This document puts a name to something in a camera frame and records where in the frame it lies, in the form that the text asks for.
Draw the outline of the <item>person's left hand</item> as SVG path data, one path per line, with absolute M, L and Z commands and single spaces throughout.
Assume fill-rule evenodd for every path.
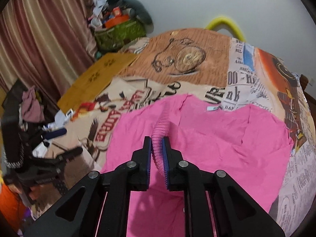
M 18 184 L 9 184 L 6 185 L 7 188 L 14 194 L 16 194 L 19 198 L 21 198 L 22 194 L 23 194 L 23 189 L 22 186 L 18 183 Z M 32 186 L 30 187 L 30 192 L 29 192 L 29 197 L 35 201 L 39 198 L 41 194 L 41 187 L 40 186 Z

